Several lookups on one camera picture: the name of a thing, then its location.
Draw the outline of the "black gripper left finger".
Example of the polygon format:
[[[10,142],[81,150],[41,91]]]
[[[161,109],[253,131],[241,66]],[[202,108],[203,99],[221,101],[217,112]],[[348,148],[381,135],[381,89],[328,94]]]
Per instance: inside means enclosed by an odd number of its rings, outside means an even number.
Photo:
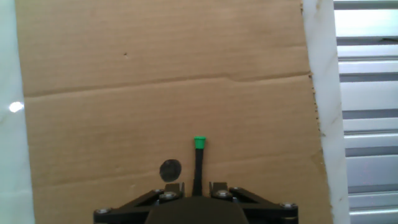
[[[163,203],[185,197],[185,184],[166,184],[163,189],[148,193],[118,208],[99,208],[93,212],[93,223],[136,224],[145,223],[149,213]]]

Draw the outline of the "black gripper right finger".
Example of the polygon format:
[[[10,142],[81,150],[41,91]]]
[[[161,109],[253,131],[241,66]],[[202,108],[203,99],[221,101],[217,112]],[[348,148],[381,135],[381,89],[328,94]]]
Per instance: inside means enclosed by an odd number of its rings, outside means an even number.
[[[210,182],[211,198],[236,204],[249,223],[299,224],[299,207],[295,203],[273,203],[244,188],[229,188],[226,182]]]

